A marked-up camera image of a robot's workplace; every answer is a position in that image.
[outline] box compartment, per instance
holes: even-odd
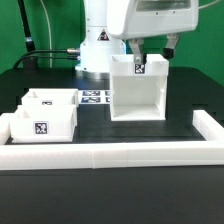
[[[168,61],[161,55],[147,55],[140,74],[136,73],[133,55],[113,55],[111,120],[165,120],[168,68]]]

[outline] white cardboard box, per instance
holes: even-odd
[[[113,55],[110,64],[112,121],[165,120],[169,62],[147,55],[145,66],[133,55]]]
[[[79,106],[78,89],[29,89],[22,97],[22,105],[72,105]]]
[[[13,143],[71,142],[75,126],[76,105],[18,106],[10,119]]]

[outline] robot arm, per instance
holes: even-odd
[[[165,53],[170,54],[179,33],[194,30],[197,23],[198,0],[108,0],[108,31],[129,40],[137,64],[144,63],[142,38],[168,34]]]

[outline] white foam block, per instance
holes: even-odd
[[[207,141],[224,141],[224,128],[206,111],[194,111],[193,125]]]

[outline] white robot body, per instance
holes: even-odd
[[[86,38],[80,47],[81,62],[76,70],[92,78],[107,78],[110,55],[126,54],[126,44],[108,33],[107,0],[84,0],[84,5]]]
[[[108,0],[107,13],[113,37],[145,38],[194,30],[198,0]]]

